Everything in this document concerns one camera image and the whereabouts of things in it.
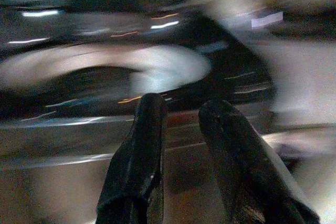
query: white light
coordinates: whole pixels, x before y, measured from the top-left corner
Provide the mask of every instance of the white light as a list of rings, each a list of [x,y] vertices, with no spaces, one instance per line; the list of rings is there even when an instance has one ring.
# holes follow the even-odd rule
[[[159,26],[151,26],[151,29],[160,29],[160,28],[165,28],[167,26],[173,26],[173,25],[177,25],[179,22],[178,21],[174,21],[174,22],[169,22],[163,25],[159,25]]]
[[[25,43],[43,41],[43,40],[47,40],[47,39],[49,39],[49,38],[31,39],[31,40],[22,40],[22,41],[10,41],[10,42],[8,42],[8,44],[25,44]]]
[[[50,15],[57,15],[59,11],[57,10],[45,10],[43,12],[24,12],[22,15],[24,17],[43,17],[43,16],[50,16]]]

